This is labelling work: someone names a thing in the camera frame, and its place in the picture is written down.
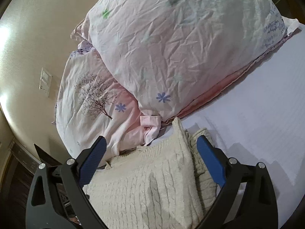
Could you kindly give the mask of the beige knitted sweater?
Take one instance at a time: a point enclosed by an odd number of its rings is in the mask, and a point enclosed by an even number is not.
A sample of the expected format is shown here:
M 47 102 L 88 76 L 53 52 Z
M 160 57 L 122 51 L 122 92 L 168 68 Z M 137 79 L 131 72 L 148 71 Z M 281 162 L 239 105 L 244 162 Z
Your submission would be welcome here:
M 179 119 L 173 134 L 110 159 L 84 187 L 108 228 L 195 228 L 216 199 L 217 185 Z

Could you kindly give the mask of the lavender bed sheet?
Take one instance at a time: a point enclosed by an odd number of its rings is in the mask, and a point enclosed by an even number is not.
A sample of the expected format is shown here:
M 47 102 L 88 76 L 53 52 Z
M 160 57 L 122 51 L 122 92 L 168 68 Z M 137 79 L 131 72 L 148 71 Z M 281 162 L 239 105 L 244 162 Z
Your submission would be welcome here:
M 304 25 L 220 96 L 181 121 L 240 163 L 267 166 L 279 226 L 304 197 Z

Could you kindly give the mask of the pink tree-print quilt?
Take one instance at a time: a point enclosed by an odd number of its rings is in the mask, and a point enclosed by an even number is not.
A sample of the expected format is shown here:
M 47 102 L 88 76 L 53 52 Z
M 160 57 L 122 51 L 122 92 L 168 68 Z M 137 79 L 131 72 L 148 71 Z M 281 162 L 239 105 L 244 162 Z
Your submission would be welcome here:
M 99 136 L 107 142 L 100 162 L 140 145 L 159 134 L 161 118 L 145 116 L 138 102 L 110 74 L 98 51 L 83 40 L 69 56 L 59 87 L 55 124 L 73 158 Z

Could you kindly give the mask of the pink floral pillow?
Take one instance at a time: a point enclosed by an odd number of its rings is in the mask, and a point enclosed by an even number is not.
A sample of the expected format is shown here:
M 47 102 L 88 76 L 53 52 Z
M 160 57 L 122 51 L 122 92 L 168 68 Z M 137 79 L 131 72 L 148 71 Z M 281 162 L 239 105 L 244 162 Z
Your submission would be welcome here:
M 163 124 L 218 96 L 299 26 L 272 0 L 98 0 L 71 37 Z

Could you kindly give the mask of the white wall switch plate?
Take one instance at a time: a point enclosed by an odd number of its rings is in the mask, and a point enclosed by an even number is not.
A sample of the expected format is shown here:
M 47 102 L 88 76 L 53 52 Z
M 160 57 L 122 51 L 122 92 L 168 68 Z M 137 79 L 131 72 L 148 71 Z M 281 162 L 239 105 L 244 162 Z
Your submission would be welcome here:
M 50 87 L 52 82 L 52 75 L 45 69 L 42 68 L 39 82 L 39 90 L 45 97 L 49 97 Z

